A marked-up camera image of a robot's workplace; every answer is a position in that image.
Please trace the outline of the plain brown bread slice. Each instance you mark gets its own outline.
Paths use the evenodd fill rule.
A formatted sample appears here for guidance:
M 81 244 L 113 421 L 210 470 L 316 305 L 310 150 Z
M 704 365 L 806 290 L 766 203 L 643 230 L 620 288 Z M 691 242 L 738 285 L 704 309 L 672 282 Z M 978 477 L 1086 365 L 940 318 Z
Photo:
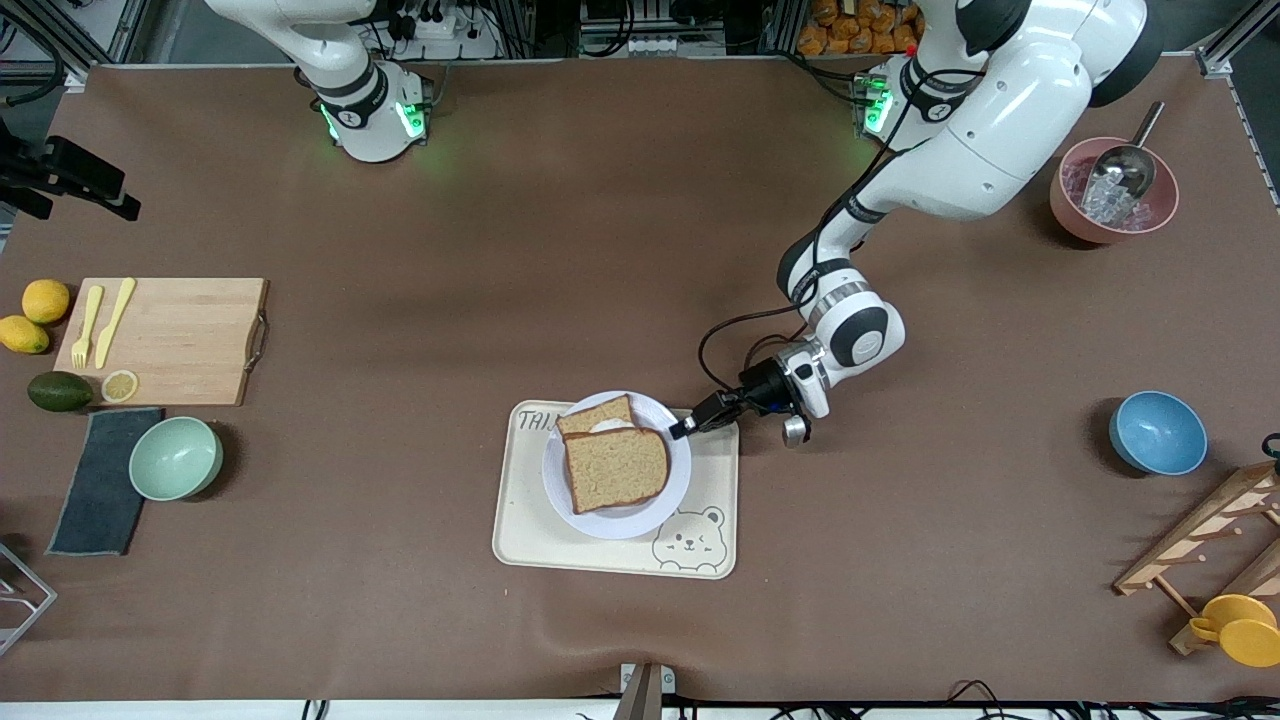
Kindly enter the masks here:
M 571 433 L 564 462 L 576 514 L 644 503 L 666 488 L 669 475 L 663 436 L 639 427 Z

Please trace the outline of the pale lavender round plate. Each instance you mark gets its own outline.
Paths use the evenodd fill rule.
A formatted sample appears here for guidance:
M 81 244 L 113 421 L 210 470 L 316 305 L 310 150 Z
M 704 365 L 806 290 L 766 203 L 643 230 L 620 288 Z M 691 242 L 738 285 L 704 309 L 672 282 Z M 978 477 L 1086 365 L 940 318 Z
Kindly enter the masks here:
M 550 506 L 573 529 L 607 541 L 630 539 L 659 528 L 684 501 L 692 470 L 692 452 L 689 439 L 672 439 L 668 433 L 677 418 L 664 405 L 645 395 L 623 391 L 598 393 L 575 404 L 561 415 L 577 411 L 581 407 L 590 407 L 621 393 L 630 396 L 637 427 L 657 430 L 666 441 L 669 454 L 669 475 L 666 488 L 657 497 L 644 503 L 576 514 L 564 462 L 564 437 L 556 427 L 557 420 L 552 423 L 541 461 L 544 488 Z

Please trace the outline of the round yellow lemon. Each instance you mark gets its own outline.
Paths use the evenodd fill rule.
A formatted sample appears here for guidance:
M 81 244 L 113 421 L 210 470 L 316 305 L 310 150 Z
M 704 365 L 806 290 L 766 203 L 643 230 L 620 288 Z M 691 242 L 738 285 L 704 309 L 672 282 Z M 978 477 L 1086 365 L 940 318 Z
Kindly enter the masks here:
M 70 309 L 70 290 L 55 279 L 37 279 L 26 286 L 20 299 L 24 316 L 37 325 L 56 324 Z

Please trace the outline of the pale yellow plastic knife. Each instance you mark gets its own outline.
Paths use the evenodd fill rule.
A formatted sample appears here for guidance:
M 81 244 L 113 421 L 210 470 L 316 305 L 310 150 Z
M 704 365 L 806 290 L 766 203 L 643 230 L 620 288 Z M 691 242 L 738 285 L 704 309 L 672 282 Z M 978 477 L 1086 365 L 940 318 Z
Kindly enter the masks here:
M 110 352 L 111 343 L 115 338 L 116 331 L 122 323 L 129 301 L 137 287 L 137 279 L 134 277 L 125 277 L 122 279 L 120 286 L 116 291 L 116 296 L 113 301 L 111 315 L 108 324 L 99 333 L 95 351 L 93 351 L 93 368 L 105 368 Z

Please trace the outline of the toast slice under egg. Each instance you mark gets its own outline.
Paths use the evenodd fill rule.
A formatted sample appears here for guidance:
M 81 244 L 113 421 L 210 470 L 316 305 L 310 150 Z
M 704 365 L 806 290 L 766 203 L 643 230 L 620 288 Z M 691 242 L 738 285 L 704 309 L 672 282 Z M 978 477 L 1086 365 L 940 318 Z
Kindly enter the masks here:
M 634 419 L 631 398 L 627 393 L 616 395 L 590 407 L 581 407 L 577 411 L 563 414 L 557 419 L 556 427 L 563 437 L 593 434 L 589 432 L 591 427 L 608 418 L 625 419 L 637 427 Z

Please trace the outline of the pale yellow plastic fork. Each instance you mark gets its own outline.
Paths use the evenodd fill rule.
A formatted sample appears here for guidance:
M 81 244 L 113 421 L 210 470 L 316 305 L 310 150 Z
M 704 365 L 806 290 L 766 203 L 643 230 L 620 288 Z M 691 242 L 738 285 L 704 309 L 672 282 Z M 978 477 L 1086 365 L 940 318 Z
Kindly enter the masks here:
M 99 318 L 104 295 L 105 290 L 100 284 L 92 284 L 87 291 L 79 334 L 70 347 L 70 361 L 74 369 L 87 368 L 88 352 L 92 347 L 93 328 Z

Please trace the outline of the oval yellow lemon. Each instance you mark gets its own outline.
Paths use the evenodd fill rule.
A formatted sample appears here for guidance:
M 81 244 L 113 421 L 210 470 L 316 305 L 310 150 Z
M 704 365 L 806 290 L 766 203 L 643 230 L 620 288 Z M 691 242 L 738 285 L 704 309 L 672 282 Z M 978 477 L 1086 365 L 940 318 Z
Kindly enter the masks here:
M 44 354 L 50 343 L 49 333 L 26 316 L 0 318 L 0 345 L 15 354 Z

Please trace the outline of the wooden cutting board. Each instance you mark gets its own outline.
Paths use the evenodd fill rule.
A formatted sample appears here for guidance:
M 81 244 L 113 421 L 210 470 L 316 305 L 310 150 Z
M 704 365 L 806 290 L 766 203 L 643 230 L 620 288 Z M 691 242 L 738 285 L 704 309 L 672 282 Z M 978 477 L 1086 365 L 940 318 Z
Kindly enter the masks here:
M 93 368 L 99 333 L 108 324 L 119 277 L 82 281 L 67 318 L 54 369 L 82 375 L 95 389 L 116 370 L 140 378 L 125 406 L 238 406 L 268 332 L 269 283 L 264 278 L 141 277 L 111 342 L 108 363 Z M 86 369 L 74 369 L 70 347 L 81 332 L 87 291 L 105 295 Z

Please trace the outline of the dark green avocado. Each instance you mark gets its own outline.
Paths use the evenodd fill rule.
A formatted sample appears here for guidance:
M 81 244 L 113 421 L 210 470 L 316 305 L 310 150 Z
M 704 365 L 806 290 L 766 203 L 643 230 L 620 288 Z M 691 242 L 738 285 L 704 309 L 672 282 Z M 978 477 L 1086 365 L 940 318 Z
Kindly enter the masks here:
M 45 372 L 29 380 L 26 392 L 36 407 L 47 413 L 78 413 L 95 401 L 93 387 L 69 372 Z

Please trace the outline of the cream tray with bear print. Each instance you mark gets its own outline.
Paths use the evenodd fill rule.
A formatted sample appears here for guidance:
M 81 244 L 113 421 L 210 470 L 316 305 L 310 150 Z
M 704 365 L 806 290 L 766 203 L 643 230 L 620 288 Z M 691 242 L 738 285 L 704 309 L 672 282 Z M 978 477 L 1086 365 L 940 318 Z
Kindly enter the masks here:
M 544 488 L 541 461 L 552 423 L 573 405 L 527 400 L 512 410 L 492 537 L 495 557 L 515 566 L 726 578 L 737 561 L 739 427 L 686 438 L 690 486 L 659 528 L 630 539 L 599 539 L 568 525 Z

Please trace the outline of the mint green bowl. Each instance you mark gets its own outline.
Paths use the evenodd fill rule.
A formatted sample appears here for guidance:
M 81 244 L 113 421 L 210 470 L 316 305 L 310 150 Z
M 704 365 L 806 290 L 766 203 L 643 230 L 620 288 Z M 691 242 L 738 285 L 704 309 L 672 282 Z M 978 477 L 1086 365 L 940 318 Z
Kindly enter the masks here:
M 168 418 L 147 429 L 131 451 L 128 473 L 134 491 L 157 502 L 193 497 L 221 470 L 223 442 L 193 416 Z

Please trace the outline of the dark grey cloth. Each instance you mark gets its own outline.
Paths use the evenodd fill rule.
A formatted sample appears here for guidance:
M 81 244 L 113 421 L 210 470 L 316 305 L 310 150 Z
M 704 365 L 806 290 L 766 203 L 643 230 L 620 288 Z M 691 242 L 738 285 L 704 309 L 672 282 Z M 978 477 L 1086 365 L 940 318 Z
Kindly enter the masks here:
M 164 419 L 160 407 L 92 413 L 46 555 L 88 557 L 128 552 L 145 498 L 129 460 L 142 436 Z

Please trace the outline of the pink bowl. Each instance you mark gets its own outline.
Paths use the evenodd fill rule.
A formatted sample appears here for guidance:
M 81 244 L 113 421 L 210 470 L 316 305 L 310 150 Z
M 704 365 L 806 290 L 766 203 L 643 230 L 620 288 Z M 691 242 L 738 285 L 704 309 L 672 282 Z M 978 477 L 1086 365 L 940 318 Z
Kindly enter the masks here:
M 1156 158 L 1158 174 L 1153 186 L 1138 202 L 1121 227 L 1102 225 L 1078 206 L 1084 187 L 1084 173 L 1103 151 L 1124 143 L 1123 138 L 1097 137 L 1071 146 L 1060 159 L 1050 182 L 1050 208 L 1059 224 L 1074 237 L 1094 245 L 1119 243 L 1125 240 L 1161 231 L 1176 214 L 1180 187 L 1162 158 Z

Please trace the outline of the long white power strip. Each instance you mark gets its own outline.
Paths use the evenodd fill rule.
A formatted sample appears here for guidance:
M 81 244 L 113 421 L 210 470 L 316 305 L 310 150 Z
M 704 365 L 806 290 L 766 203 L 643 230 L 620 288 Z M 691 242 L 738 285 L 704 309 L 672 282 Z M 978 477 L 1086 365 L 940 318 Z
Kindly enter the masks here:
M 719 35 L 704 33 L 637 33 L 609 51 L 617 44 L 614 36 L 588 35 L 582 37 L 585 49 L 580 54 L 588 59 L 724 56 L 727 47 L 722 40 Z

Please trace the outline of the white power strip with plugs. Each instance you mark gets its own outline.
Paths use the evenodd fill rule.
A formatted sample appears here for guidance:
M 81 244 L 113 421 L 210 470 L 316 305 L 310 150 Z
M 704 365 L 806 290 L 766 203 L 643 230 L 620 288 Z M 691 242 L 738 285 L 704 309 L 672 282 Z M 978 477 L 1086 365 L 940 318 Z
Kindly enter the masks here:
M 379 0 L 374 38 L 397 61 L 508 56 L 493 12 L 477 0 Z

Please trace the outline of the orange snack packets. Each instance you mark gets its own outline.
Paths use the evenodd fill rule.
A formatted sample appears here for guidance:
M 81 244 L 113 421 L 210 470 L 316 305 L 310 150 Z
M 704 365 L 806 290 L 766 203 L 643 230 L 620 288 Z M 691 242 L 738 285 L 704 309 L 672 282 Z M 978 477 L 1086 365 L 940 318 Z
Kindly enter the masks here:
M 913 0 L 812 0 L 797 36 L 803 56 L 910 54 L 925 32 Z

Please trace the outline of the clear ice cubes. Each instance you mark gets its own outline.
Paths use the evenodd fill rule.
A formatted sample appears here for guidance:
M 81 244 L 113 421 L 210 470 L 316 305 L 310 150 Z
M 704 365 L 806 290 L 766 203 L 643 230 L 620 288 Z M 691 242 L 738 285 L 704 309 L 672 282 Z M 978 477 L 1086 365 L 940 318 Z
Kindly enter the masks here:
M 1092 176 L 1078 206 L 1093 222 L 1120 231 L 1142 231 L 1153 218 L 1151 205 L 1137 199 L 1116 174 Z

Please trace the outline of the blue bowl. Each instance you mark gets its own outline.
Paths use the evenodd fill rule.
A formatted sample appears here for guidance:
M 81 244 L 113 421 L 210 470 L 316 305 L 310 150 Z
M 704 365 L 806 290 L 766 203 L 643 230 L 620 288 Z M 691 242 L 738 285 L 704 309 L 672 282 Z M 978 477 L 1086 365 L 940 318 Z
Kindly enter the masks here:
M 1208 454 L 1208 433 L 1196 410 L 1161 391 L 1124 398 L 1108 419 L 1117 456 L 1146 474 L 1180 477 L 1194 471 Z

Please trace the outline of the metal scoop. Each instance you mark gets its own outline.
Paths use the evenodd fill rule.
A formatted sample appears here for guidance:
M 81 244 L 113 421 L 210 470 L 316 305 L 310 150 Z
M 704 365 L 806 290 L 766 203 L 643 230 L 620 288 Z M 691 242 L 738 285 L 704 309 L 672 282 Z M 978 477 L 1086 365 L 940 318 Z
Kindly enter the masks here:
M 1153 102 L 1130 141 L 1108 149 L 1097 158 L 1085 184 L 1084 200 L 1117 196 L 1117 192 L 1135 201 L 1146 196 L 1158 173 L 1155 155 L 1146 149 L 1146 141 L 1165 106 L 1164 101 Z

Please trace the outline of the wooden cup rack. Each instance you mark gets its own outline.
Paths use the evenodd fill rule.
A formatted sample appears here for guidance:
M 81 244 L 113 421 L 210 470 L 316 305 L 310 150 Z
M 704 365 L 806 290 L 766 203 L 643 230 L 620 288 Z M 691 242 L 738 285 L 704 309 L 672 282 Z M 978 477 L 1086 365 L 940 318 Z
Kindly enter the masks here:
M 1189 619 L 1198 618 L 1201 610 L 1167 582 L 1165 573 L 1206 562 L 1202 548 L 1213 541 L 1242 536 L 1240 521 L 1247 518 L 1266 520 L 1279 534 L 1222 593 L 1248 596 L 1260 602 L 1275 601 L 1275 614 L 1280 619 L 1280 461 L 1275 460 L 1236 469 L 1125 570 L 1112 583 L 1114 592 L 1130 596 L 1157 589 Z

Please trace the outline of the yellow cup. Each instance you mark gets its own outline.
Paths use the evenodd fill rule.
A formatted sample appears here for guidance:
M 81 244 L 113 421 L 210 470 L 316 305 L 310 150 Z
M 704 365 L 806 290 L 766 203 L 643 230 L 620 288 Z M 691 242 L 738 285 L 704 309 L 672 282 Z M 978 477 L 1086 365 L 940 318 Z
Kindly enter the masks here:
M 1238 664 L 1280 666 L 1280 620 L 1260 600 L 1247 594 L 1213 597 L 1189 626 L 1197 638 L 1216 643 Z

